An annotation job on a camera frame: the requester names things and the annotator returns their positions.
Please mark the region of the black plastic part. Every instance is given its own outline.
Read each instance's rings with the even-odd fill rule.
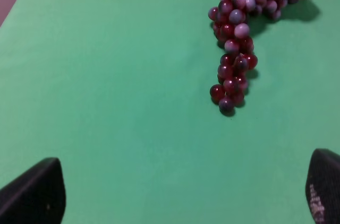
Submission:
[[[0,190],[0,224],[60,224],[65,207],[57,158],[42,160]]]
[[[316,149],[309,164],[305,193],[316,224],[340,223],[340,156]]]

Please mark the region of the bunch of grapes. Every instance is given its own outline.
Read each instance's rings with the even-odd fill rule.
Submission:
[[[247,25],[249,16],[265,16],[278,20],[281,9],[298,0],[221,0],[218,7],[209,10],[214,34],[224,45],[226,54],[217,70],[219,84],[211,87],[210,95],[222,113],[230,113],[244,101],[248,87],[245,73],[254,69],[258,59],[253,54],[254,44]]]

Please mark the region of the tabletop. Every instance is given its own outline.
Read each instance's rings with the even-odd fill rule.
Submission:
[[[340,152],[339,0],[251,22],[245,105],[210,100],[219,0],[17,0],[0,28],[0,185],[59,157],[64,224],[310,223],[315,148]]]

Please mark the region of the green tablecloth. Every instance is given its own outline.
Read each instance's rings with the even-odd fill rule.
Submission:
[[[338,0],[251,23],[258,76],[222,116],[219,0],[18,0],[0,28],[0,185],[59,157],[65,224],[312,223],[312,151],[340,152]]]

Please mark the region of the green felt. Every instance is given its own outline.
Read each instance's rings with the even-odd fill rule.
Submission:
[[[0,186],[59,157],[64,224],[313,223],[310,156],[340,152],[340,3],[251,22],[258,73],[225,117],[218,2],[18,0],[0,28]]]

